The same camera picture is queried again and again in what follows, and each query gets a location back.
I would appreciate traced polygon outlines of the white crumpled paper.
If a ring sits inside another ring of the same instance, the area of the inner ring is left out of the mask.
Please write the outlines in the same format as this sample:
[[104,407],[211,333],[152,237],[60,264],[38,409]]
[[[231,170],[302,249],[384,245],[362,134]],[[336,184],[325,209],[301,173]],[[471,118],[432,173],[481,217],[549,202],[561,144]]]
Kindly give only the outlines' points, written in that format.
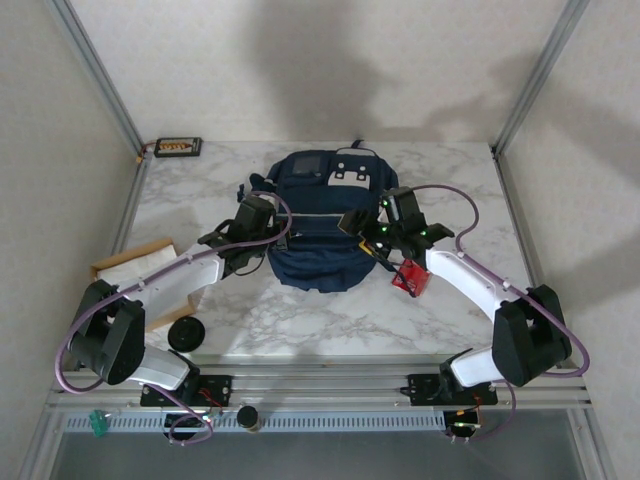
[[153,270],[172,262],[177,258],[173,245],[127,260],[119,265],[107,267],[97,272],[97,278],[110,285],[122,286],[134,278],[146,278]]

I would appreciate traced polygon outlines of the aluminium table side rail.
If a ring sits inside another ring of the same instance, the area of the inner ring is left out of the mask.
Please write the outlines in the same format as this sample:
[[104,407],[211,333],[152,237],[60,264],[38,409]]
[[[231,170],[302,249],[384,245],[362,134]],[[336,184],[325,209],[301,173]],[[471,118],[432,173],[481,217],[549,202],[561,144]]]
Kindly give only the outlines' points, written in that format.
[[549,286],[535,283],[524,220],[519,216],[515,191],[509,185],[506,168],[499,160],[495,166],[529,284],[513,283],[507,288],[515,298],[498,309],[493,359],[497,366],[507,369],[505,376],[510,382],[524,384],[539,375],[547,375],[572,353],[572,347],[562,331],[565,323],[557,294]]
[[126,248],[151,162],[151,154],[146,152],[142,160],[136,164],[122,213],[107,250],[108,257],[120,254]]

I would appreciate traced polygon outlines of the aluminium mounting rails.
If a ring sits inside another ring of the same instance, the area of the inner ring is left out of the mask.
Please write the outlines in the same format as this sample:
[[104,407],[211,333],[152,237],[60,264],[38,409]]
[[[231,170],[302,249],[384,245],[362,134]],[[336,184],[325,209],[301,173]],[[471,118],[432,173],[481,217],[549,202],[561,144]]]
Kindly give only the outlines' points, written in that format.
[[[407,411],[410,400],[400,393],[409,374],[437,373],[447,355],[341,355],[299,353],[277,356],[193,355],[203,374],[230,375],[229,409],[245,404],[259,411]],[[56,382],[45,407],[80,411],[107,407],[142,410],[142,387],[132,381],[102,385],[83,395],[64,393]],[[584,379],[538,377],[515,388],[519,409],[591,409]]]

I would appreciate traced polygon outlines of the aluminium frame post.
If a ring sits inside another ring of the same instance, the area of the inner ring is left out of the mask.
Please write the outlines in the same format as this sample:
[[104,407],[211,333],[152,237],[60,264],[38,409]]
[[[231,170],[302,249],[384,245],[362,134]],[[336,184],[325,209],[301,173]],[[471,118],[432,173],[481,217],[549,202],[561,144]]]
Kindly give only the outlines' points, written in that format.
[[491,150],[503,156],[527,118],[591,0],[567,0]]
[[43,2],[49,8],[54,20],[59,23],[62,33],[78,56],[85,72],[97,87],[126,144],[133,154],[137,155],[143,146],[141,135],[71,0],[43,0]]

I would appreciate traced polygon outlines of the black round knob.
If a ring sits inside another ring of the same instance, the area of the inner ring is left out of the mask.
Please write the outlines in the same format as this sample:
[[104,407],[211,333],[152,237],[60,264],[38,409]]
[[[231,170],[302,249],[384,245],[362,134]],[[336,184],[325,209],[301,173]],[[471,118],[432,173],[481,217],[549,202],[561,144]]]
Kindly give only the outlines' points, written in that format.
[[259,412],[251,405],[244,405],[237,411],[236,421],[247,432],[256,433],[261,428]]

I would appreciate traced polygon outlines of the navy blue student backpack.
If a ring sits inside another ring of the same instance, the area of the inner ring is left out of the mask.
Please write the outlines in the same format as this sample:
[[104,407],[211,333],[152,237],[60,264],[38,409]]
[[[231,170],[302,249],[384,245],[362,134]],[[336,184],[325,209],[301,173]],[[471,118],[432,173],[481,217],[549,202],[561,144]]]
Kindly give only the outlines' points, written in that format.
[[267,252],[277,279],[304,291],[340,293],[359,284],[376,260],[360,240],[338,228],[343,214],[380,214],[380,197],[399,186],[396,171],[360,140],[336,150],[303,150],[252,174],[253,191],[268,191],[289,206],[288,236]]

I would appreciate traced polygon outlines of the red card package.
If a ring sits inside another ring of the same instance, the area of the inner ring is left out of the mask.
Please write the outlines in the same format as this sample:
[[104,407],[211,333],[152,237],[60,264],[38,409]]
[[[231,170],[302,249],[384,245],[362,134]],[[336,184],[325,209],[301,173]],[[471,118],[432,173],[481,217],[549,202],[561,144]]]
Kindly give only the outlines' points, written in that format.
[[407,292],[412,298],[416,298],[425,291],[430,279],[431,273],[429,271],[423,269],[416,262],[405,259],[396,268],[392,285]]

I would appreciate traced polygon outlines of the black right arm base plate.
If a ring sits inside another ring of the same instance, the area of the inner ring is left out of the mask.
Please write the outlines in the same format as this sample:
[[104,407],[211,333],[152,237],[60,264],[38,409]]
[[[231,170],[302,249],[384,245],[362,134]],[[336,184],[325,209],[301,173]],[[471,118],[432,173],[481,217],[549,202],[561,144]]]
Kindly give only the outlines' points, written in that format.
[[409,398],[412,406],[493,406],[497,394],[490,383],[473,387],[460,386],[453,377],[440,374],[411,374],[400,393]]

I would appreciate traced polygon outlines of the black battery charger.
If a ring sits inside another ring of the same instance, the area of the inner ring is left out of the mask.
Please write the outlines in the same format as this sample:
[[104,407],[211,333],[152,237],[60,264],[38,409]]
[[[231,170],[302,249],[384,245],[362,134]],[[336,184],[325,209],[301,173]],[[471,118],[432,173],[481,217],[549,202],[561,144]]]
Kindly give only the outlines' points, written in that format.
[[198,157],[202,149],[201,137],[159,138],[154,147],[156,158]]

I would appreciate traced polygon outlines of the small electronics board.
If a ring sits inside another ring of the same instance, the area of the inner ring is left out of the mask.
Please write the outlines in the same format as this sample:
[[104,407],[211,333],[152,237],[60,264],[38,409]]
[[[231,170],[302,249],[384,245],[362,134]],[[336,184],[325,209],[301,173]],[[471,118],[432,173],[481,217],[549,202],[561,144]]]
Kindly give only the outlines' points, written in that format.
[[444,411],[445,431],[450,435],[471,437],[482,428],[478,406],[460,410]]
[[222,419],[222,414],[220,409],[196,411],[196,416],[186,412],[167,413],[163,420],[163,431],[175,437],[204,433],[207,430],[205,424],[214,426]]

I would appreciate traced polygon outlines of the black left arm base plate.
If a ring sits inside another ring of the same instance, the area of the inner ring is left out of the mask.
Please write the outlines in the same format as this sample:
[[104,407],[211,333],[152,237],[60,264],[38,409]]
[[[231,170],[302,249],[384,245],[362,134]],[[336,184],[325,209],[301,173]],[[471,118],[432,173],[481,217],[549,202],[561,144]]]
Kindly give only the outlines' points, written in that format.
[[[189,407],[227,407],[232,392],[233,377],[229,375],[200,375],[187,379],[170,394]],[[142,407],[169,407],[174,403],[157,390],[145,385],[140,396]]]

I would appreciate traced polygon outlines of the brown cardboard box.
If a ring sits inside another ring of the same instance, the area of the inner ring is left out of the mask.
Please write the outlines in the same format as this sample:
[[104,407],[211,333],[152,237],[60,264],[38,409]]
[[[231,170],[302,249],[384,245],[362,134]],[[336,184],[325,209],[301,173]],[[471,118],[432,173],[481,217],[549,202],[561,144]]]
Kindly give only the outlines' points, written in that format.
[[[131,260],[148,253],[152,253],[156,250],[160,250],[168,245],[175,245],[170,237],[161,238],[153,242],[138,246],[133,249],[126,250],[120,254],[111,256],[109,258],[100,260],[89,267],[90,278],[92,281],[99,280],[97,278],[97,272],[107,267],[119,265],[127,260]],[[171,309],[166,310],[162,315],[156,317],[153,320],[146,320],[146,332],[151,332],[158,328],[170,325],[176,320],[190,316],[196,312],[196,305],[191,295],[186,296],[181,301],[177,302]]]

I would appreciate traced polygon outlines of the black round disc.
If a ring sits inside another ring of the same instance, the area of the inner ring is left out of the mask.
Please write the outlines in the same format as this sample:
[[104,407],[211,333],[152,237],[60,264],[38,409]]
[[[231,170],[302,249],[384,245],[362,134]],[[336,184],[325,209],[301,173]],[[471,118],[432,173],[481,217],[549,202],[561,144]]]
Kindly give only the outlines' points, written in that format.
[[202,345],[205,336],[204,324],[195,317],[185,316],[171,325],[167,341],[173,350],[179,353],[190,353]]

